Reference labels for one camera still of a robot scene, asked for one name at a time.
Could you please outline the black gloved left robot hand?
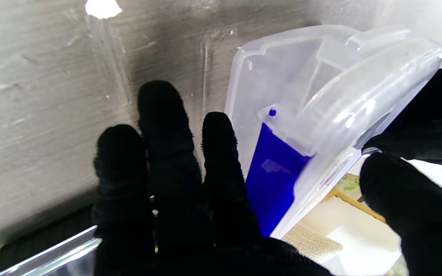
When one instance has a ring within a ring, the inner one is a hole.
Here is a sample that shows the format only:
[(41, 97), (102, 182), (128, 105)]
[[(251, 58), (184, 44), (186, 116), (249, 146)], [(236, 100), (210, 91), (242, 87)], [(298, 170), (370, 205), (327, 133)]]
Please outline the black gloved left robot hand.
[(442, 165), (442, 69), (416, 94), (365, 149), (376, 148), (363, 166), (391, 160), (419, 160)]

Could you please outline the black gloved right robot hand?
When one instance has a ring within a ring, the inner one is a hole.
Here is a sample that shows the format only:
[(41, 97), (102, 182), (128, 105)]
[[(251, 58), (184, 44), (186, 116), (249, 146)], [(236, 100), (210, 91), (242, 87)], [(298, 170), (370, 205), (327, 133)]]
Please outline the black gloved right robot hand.
[[(167, 81), (139, 91), (138, 133), (107, 128), (97, 141), (95, 276), (329, 276), (278, 239), (263, 237), (247, 198), (229, 118), (204, 118), (201, 176), (183, 101)], [(411, 276), (442, 276), (442, 188), (382, 153), (361, 168), (361, 193), (401, 238)]]

